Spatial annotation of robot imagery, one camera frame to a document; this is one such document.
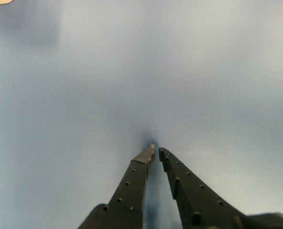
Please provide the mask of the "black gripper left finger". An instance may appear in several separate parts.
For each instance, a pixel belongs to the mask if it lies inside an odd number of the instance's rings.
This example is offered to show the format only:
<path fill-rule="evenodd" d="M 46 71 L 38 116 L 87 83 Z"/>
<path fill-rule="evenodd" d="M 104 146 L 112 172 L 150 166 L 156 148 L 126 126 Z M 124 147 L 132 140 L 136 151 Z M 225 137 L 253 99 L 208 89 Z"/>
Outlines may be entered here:
<path fill-rule="evenodd" d="M 108 204 L 96 206 L 80 229 L 142 229 L 146 182 L 155 160 L 155 144 L 130 161 Z"/>

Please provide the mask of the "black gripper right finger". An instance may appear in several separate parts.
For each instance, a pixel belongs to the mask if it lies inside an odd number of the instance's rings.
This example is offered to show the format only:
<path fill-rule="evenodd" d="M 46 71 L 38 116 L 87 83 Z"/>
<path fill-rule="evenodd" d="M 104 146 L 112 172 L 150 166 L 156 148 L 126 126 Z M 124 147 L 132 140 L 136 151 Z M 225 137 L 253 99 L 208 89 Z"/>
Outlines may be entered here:
<path fill-rule="evenodd" d="M 159 159 L 167 174 L 184 229 L 250 229 L 246 216 L 225 202 L 165 148 Z"/>

